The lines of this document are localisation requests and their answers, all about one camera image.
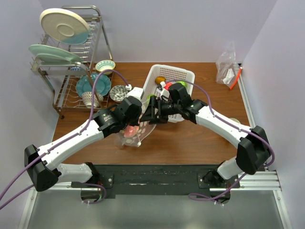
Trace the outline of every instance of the two-tier dish rack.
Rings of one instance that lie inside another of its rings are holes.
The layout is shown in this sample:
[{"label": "two-tier dish rack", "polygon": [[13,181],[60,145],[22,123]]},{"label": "two-tier dish rack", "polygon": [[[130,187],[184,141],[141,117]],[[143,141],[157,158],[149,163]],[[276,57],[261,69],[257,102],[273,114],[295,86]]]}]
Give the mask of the two-tier dish rack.
[{"label": "two-tier dish rack", "polygon": [[[32,58],[33,62],[30,62],[31,70],[36,75],[40,75],[45,81],[45,83],[48,85],[49,89],[52,91],[52,106],[60,115],[60,118],[64,118],[63,111],[66,110],[88,110],[85,104],[83,104],[82,99],[78,96],[75,86],[77,81],[84,75],[88,76],[89,82],[91,86],[93,86],[91,74],[96,72],[94,60],[101,32],[103,32],[105,38],[109,54],[109,60],[112,60],[112,53],[110,50],[100,10],[96,6],[92,5],[69,5],[63,6],[62,9],[74,11],[79,10],[82,12],[82,14],[79,15],[88,23],[90,27],[90,32],[87,41],[84,44],[80,45],[67,45],[58,42],[47,34],[43,34],[41,37],[40,44],[62,48],[64,50],[72,52],[80,56],[83,59],[83,62],[41,62],[38,57]],[[79,67],[80,70],[73,71],[71,70],[72,67]],[[108,75],[108,77],[110,81],[112,81],[112,74]],[[58,92],[54,89],[54,78],[61,79],[60,82],[63,80],[61,88]],[[99,101],[100,107],[107,107],[109,94],[104,96],[102,101],[99,100],[98,96],[96,97]]]}]

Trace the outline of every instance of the wooden table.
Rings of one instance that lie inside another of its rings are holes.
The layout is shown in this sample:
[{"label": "wooden table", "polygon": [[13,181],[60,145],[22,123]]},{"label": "wooden table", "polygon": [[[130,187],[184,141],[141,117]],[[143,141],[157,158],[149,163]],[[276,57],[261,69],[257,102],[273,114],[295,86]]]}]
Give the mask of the wooden table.
[{"label": "wooden table", "polygon": [[[143,87],[151,66],[155,63],[117,63],[119,71],[132,86]],[[195,83],[203,87],[211,97],[213,108],[227,117],[249,125],[239,86],[234,89],[215,81],[215,63],[162,63],[185,68],[195,73]],[[123,84],[118,75],[112,85]],[[192,98],[207,101],[197,88]],[[80,126],[89,117],[89,112],[65,112],[59,119],[54,134],[58,139]],[[95,142],[69,157],[65,163],[81,164],[219,164],[236,155],[236,149],[213,131],[190,121],[158,125],[142,141],[140,147],[114,145],[114,135]]]}]

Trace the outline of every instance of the white wall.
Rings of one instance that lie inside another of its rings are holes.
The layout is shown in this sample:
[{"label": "white wall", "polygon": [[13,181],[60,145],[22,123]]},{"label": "white wall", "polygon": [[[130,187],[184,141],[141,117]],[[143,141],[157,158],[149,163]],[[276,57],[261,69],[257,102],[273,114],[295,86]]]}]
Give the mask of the white wall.
[{"label": "white wall", "polygon": [[[96,5],[117,62],[215,62],[229,41],[244,60],[276,0],[40,0]],[[107,58],[100,40],[97,60]]]},{"label": "white wall", "polygon": [[[1,2],[0,192],[24,168],[24,148],[50,142],[58,119],[50,91],[30,71],[28,46],[41,36],[41,11],[38,0]],[[0,204],[30,184],[28,175],[23,175]],[[0,211],[0,228],[18,227],[27,195]]]},{"label": "white wall", "polygon": [[305,225],[305,1],[278,0],[243,62],[255,121],[266,129],[295,229]]}]

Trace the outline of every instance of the white basket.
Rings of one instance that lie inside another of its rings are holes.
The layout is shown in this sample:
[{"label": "white basket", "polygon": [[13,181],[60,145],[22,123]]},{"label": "white basket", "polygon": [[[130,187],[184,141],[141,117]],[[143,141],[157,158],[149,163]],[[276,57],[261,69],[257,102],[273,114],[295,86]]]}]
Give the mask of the white basket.
[{"label": "white basket", "polygon": [[[191,71],[185,70],[183,68],[176,68],[168,65],[155,64],[152,66],[151,70],[148,73],[146,78],[143,90],[144,96],[143,101],[146,101],[148,96],[154,94],[156,96],[160,96],[160,93],[157,90],[157,84],[154,80],[158,77],[162,76],[168,80],[188,80],[192,83],[195,81],[195,74]],[[187,84],[186,90],[189,95],[192,95],[193,85]],[[181,122],[184,119],[180,114],[170,115],[168,117],[168,121],[172,123]]]}]

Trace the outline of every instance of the white label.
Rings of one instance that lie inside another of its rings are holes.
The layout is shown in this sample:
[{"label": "white label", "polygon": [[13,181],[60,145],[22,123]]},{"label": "white label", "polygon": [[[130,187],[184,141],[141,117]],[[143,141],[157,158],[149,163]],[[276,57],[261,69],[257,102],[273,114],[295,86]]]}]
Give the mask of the white label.
[{"label": "white label", "polygon": [[232,68],[230,68],[227,72],[227,75],[223,79],[224,84],[228,84],[232,80],[233,77],[234,77],[234,73],[233,73]]}]

